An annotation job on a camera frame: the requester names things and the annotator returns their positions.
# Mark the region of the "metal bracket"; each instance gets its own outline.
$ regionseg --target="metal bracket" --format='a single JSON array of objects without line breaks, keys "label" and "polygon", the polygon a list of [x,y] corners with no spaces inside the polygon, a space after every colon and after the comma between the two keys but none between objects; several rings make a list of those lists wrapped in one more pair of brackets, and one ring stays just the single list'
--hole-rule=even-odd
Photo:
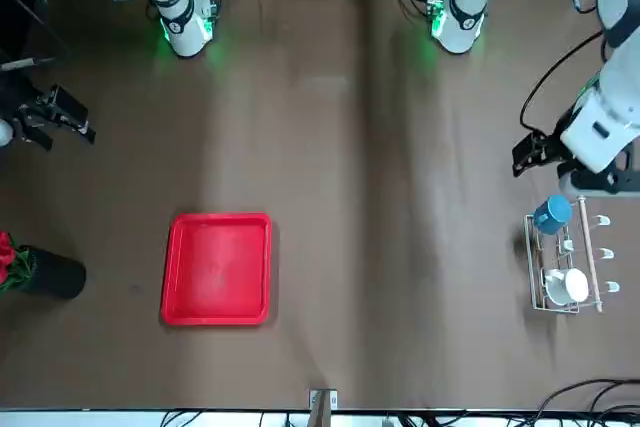
[{"label": "metal bracket", "polygon": [[318,389],[309,391],[309,422],[307,427],[330,427],[331,411],[338,409],[338,391]]}]

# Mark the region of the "dish rack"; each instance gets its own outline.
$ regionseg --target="dish rack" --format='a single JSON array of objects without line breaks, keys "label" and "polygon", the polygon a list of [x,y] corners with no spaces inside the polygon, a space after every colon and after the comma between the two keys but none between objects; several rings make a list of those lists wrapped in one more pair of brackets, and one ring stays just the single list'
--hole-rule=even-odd
[{"label": "dish rack", "polygon": [[[604,215],[592,217],[597,219],[595,225],[589,224],[589,216],[587,215],[586,198],[579,196],[576,202],[571,204],[572,207],[577,205],[579,211],[579,228],[583,248],[575,249],[573,246],[573,235],[570,226],[565,225],[560,231],[553,235],[545,235],[541,233],[533,223],[533,215],[524,217],[524,235],[527,246],[527,262],[529,264],[529,284],[531,287],[531,304],[535,310],[544,310],[547,312],[556,312],[563,314],[578,314],[581,308],[595,307],[598,313],[603,313],[602,296],[600,284],[598,283],[598,273],[596,271],[596,260],[594,257],[594,249],[591,243],[591,230],[599,226],[607,226],[611,224],[610,219]],[[553,251],[549,251],[549,247],[553,245]],[[614,253],[610,249],[597,249],[600,253],[598,260],[613,259]],[[575,262],[577,255],[584,255],[586,262]],[[573,302],[565,306],[559,306],[551,302],[546,293],[546,274],[551,269],[570,269],[576,268],[586,263],[588,272],[585,272],[589,279],[589,296],[584,302]],[[620,286],[617,282],[607,281],[606,292],[618,292]]]}]

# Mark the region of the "white hook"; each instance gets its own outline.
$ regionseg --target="white hook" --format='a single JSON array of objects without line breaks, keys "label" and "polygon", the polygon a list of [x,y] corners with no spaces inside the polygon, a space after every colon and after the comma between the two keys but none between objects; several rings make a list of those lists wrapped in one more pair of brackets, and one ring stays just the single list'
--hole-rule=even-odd
[{"label": "white hook", "polygon": [[603,227],[606,225],[611,225],[611,219],[609,217],[607,217],[606,215],[594,215],[592,217],[593,219],[595,219],[597,221],[596,224],[591,225],[589,228],[590,229],[595,229],[596,227]]},{"label": "white hook", "polygon": [[564,239],[562,241],[562,248],[566,251],[566,252],[573,252],[574,248],[573,248],[573,240],[571,239]]},{"label": "white hook", "polygon": [[616,256],[615,252],[611,249],[601,247],[598,250],[600,251],[600,260],[611,260]]},{"label": "white hook", "polygon": [[620,284],[617,282],[607,281],[605,282],[607,285],[607,292],[615,293],[620,292]]}]

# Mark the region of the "red flower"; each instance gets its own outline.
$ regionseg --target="red flower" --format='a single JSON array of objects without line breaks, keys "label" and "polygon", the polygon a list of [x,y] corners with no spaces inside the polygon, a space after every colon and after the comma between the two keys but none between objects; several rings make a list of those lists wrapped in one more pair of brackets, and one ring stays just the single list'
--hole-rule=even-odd
[{"label": "red flower", "polygon": [[16,251],[11,247],[11,238],[6,232],[0,232],[0,284],[7,280],[9,265],[16,258]]}]

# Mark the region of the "white cup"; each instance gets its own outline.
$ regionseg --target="white cup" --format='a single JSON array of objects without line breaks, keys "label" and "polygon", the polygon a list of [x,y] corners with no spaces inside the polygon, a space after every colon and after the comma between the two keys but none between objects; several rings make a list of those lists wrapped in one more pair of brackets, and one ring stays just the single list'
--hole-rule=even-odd
[{"label": "white cup", "polygon": [[556,305],[580,303],[589,297],[589,281],[580,269],[552,269],[545,280],[547,296]]}]

